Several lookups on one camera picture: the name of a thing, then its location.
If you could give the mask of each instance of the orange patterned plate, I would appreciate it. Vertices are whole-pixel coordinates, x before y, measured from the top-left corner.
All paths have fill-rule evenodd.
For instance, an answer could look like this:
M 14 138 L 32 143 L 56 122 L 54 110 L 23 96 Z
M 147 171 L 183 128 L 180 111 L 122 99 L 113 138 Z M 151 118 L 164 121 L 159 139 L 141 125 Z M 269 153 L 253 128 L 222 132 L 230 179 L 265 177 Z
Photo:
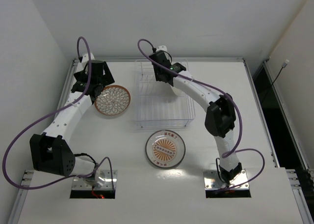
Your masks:
M 148 160 L 158 168 L 175 168 L 185 156 L 185 143 L 175 132 L 161 130 L 152 134 L 145 146 Z
M 120 85 L 109 85 L 96 98 L 95 107 L 104 115 L 122 113 L 130 104 L 130 93 Z

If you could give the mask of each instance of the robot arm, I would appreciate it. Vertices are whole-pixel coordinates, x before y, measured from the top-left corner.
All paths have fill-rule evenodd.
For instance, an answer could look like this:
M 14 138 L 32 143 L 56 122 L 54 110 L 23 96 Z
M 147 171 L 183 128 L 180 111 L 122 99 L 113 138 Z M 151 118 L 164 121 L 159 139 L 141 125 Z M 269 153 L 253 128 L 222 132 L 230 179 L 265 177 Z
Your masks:
M 65 106 L 78 99 L 85 90 L 88 79 L 87 62 L 88 56 L 84 55 L 81 63 L 78 63 L 72 90 Z M 91 83 L 86 94 L 73 106 L 61 111 L 42 134 L 34 134 L 31 137 L 29 143 L 36 170 L 62 176 L 89 174 L 94 170 L 93 162 L 75 157 L 68 146 L 81 117 L 93 105 L 103 88 L 114 83 L 106 62 L 95 60 L 91 55 L 91 63 Z
M 171 64 L 164 51 L 167 51 L 165 46 L 158 47 L 157 51 L 150 55 L 150 58 L 172 71 L 193 78 L 181 64 Z M 224 95 L 218 95 L 215 91 L 193 81 L 175 77 L 158 66 L 154 66 L 154 71 L 156 81 L 169 83 L 171 86 L 182 90 L 204 109 L 206 112 L 205 127 L 214 136 L 219 152 L 221 178 L 229 183 L 242 170 L 241 163 L 235 153 L 227 158 L 222 156 L 235 145 L 233 128 L 235 127 L 236 115 L 230 100 Z

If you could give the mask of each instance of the black cable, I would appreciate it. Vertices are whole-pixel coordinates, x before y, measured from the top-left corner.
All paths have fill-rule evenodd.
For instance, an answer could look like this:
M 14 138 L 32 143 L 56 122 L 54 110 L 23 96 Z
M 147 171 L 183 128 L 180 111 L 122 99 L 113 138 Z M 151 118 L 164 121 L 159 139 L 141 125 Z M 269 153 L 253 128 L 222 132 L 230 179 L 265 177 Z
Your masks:
M 279 77 L 281 71 L 284 69 L 285 67 L 281 67 L 278 75 L 276 76 L 275 80 L 272 82 L 271 86 L 269 87 L 268 91 L 266 92 L 266 95 L 264 96 L 264 98 L 261 100 L 261 105 L 263 104 L 264 100 L 266 99 L 266 96 L 268 95 L 268 93 L 270 92 L 272 86 L 274 85 L 275 81 L 277 80 L 277 78 Z
M 90 159 L 93 161 L 93 163 L 94 163 L 94 164 L 97 164 L 97 163 L 96 163 L 96 161 L 95 161 L 95 159 L 93 159 L 93 157 L 92 157 L 92 156 L 90 156 L 89 154 L 86 154 L 86 153 L 80 153 L 80 154 L 75 154 L 74 156 L 75 156 L 75 157 L 87 156 L 88 158 L 90 158 Z
M 219 171 L 219 168 L 218 168 L 218 159 L 219 159 L 219 158 L 216 158 L 216 168 L 217 168 L 218 177 L 219 177 L 219 180 L 220 180 L 222 183 L 225 183 L 225 182 L 221 179 L 221 177 L 220 177 L 220 171 Z

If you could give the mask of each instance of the wire dish rack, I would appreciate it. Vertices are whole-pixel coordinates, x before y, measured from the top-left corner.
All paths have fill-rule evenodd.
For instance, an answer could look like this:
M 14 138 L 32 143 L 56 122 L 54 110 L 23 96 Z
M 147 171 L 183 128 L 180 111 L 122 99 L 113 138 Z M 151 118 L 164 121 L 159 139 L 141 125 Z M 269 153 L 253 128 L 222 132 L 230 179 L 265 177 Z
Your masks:
M 186 60 L 178 62 L 188 69 Z M 135 86 L 135 122 L 138 128 L 181 128 L 195 118 L 192 98 L 182 91 L 177 96 L 169 84 L 156 82 L 149 61 L 135 61 Z

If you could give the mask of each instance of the white enclosure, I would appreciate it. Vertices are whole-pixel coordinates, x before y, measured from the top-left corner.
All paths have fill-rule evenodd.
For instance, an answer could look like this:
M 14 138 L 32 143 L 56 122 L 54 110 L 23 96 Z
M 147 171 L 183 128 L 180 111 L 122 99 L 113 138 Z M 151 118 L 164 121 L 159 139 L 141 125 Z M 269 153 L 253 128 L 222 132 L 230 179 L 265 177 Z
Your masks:
M 102 56 L 140 56 L 139 38 L 173 56 L 245 57 L 254 72 L 304 0 L 0 0 L 0 157 L 28 124 L 57 107 L 76 40 Z M 7 163 L 20 182 L 32 168 L 26 132 Z M 0 223 L 17 190 L 0 174 Z
M 140 56 L 147 38 L 174 56 L 245 57 L 254 72 L 304 0 L 33 1 L 69 59 L 80 35 L 101 56 Z
M 282 63 L 288 66 L 282 71 L 275 85 L 281 96 L 286 114 L 291 119 L 296 139 L 306 156 L 310 168 L 314 168 L 314 0 L 308 0 L 295 18 L 282 40 L 271 53 L 269 71 L 274 79 Z
M 31 0 L 0 0 L 0 157 L 14 137 L 55 110 L 70 65 Z M 45 121 L 14 145 L 7 169 L 17 182 L 32 168 L 29 139 Z M 0 174 L 0 223 L 6 223 L 17 189 Z

